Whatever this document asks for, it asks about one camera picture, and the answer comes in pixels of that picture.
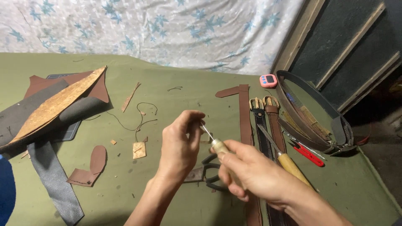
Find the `white fabric with blue pattern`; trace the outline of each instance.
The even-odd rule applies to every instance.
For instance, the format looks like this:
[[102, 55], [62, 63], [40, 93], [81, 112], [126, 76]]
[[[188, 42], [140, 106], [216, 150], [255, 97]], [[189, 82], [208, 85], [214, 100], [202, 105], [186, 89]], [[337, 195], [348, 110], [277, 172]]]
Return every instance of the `white fabric with blue pattern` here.
[[130, 55], [159, 65], [270, 72], [304, 0], [9, 0], [0, 51]]

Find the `green fabric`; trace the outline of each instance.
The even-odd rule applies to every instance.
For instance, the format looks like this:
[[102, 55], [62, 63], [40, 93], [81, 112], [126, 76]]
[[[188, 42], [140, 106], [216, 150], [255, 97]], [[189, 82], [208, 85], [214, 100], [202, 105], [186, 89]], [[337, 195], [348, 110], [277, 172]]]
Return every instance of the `green fabric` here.
[[[140, 123], [141, 115], [136, 109], [139, 102], [153, 103], [158, 108], [158, 114], [154, 115], [154, 107], [140, 105], [140, 110], [146, 113], [145, 121], [158, 120], [145, 124], [137, 133], [138, 140], [148, 136], [148, 142], [147, 156], [136, 161], [132, 159], [135, 132], [123, 129], [106, 112], [95, 120], [83, 121], [73, 141], [54, 145], [67, 175], [75, 168], [89, 168], [90, 155], [96, 145], [104, 145], [107, 149], [105, 170], [94, 187], [73, 185], [85, 213], [79, 226], [122, 225], [125, 222], [138, 203], [147, 181], [157, 170], [162, 129], [183, 110], [197, 109], [207, 114], [206, 126], [216, 138], [240, 140], [238, 95], [217, 98], [215, 93], [239, 84], [249, 84], [250, 99], [269, 95], [259, 85], [256, 76], [162, 67], [129, 56], [0, 53], [0, 59], [0, 110], [23, 98], [29, 86], [28, 77], [32, 75], [45, 78], [49, 74], [84, 72], [104, 65], [108, 66], [106, 87], [114, 107], [109, 112], [116, 115], [125, 127], [135, 129]], [[120, 108], [137, 82], [141, 82], [141, 86], [122, 113]], [[325, 111], [303, 90], [294, 84], [289, 85], [317, 120], [330, 128], [330, 117]], [[176, 86], [183, 88], [167, 91]], [[269, 92], [276, 96], [274, 90]], [[208, 156], [208, 149], [208, 144], [201, 144], [196, 167]], [[318, 168], [290, 146], [287, 150], [317, 191], [354, 225], [386, 226], [400, 216], [360, 152], [348, 158], [327, 156], [325, 167]], [[10, 160], [17, 200], [7, 225], [64, 225], [30, 160], [20, 157]], [[265, 208], [262, 208], [267, 225]], [[242, 224], [242, 202], [229, 194], [211, 193], [204, 182], [199, 187], [195, 183], [182, 185], [162, 221], [164, 226]]]

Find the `wooden frame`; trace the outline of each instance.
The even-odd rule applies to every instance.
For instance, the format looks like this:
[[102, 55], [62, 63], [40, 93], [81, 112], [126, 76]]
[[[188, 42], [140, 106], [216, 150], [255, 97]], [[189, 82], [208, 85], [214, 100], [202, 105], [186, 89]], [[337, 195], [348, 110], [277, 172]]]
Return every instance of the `wooden frame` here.
[[332, 76], [335, 70], [339, 67], [339, 65], [343, 62], [343, 60], [347, 57], [347, 55], [352, 51], [352, 49], [357, 45], [360, 39], [365, 35], [365, 33], [369, 30], [369, 28], [373, 25], [373, 23], [377, 20], [377, 18], [381, 15], [381, 13], [385, 10], [385, 4], [382, 2], [377, 7], [377, 9], [371, 14], [371, 16], [367, 19], [366, 23], [361, 27], [361, 29], [356, 33], [355, 37], [350, 41], [349, 45], [343, 50], [340, 56], [335, 60], [330, 69], [325, 73], [322, 79], [317, 84], [316, 88], [319, 90], [321, 87], [327, 82], [327, 80]]
[[378, 84], [386, 79], [397, 67], [401, 65], [400, 53], [394, 54], [374, 75], [366, 81], [349, 99], [347, 99], [339, 108], [342, 114], [345, 114], [360, 100], [369, 94]]
[[313, 25], [325, 0], [306, 0], [300, 10], [295, 24], [285, 40], [285, 45], [278, 54], [271, 73], [278, 70], [289, 70], [304, 39]]

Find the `wooden handle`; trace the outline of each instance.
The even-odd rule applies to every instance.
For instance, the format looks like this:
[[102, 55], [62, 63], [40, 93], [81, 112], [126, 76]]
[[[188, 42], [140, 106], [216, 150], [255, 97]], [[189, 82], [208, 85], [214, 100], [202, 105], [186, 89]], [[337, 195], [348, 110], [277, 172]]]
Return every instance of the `wooden handle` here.
[[[215, 150], [216, 154], [219, 153], [229, 153], [229, 149], [226, 147], [225, 143], [223, 143], [219, 139], [215, 139], [212, 142], [212, 148]], [[228, 173], [232, 180], [239, 185], [242, 189], [247, 190], [246, 186], [243, 185], [243, 183], [240, 181], [240, 179], [237, 177], [237, 175], [231, 170], [228, 169]]]
[[313, 188], [311, 184], [308, 182], [308, 180], [304, 177], [304, 175], [301, 173], [299, 168], [295, 165], [293, 160], [287, 155], [287, 154], [281, 154], [278, 157], [279, 162], [281, 163], [282, 167], [289, 173], [291, 173], [293, 176], [299, 178], [299, 180], [303, 181], [307, 186]]

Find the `hand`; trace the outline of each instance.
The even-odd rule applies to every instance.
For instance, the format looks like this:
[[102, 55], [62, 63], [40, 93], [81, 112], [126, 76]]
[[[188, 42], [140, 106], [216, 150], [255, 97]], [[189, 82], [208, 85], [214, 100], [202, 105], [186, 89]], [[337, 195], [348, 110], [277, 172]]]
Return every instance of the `hand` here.
[[200, 123], [205, 114], [185, 110], [162, 132], [162, 153], [157, 176], [184, 179], [194, 168], [203, 134]]
[[265, 157], [255, 147], [234, 140], [224, 141], [232, 153], [220, 153], [222, 163], [219, 178], [228, 186], [229, 191], [240, 200], [248, 201], [247, 193], [229, 176], [231, 169], [242, 184], [253, 194], [267, 200], [270, 205], [283, 210], [294, 197], [306, 192], [314, 192], [298, 178], [291, 175], [275, 162]]

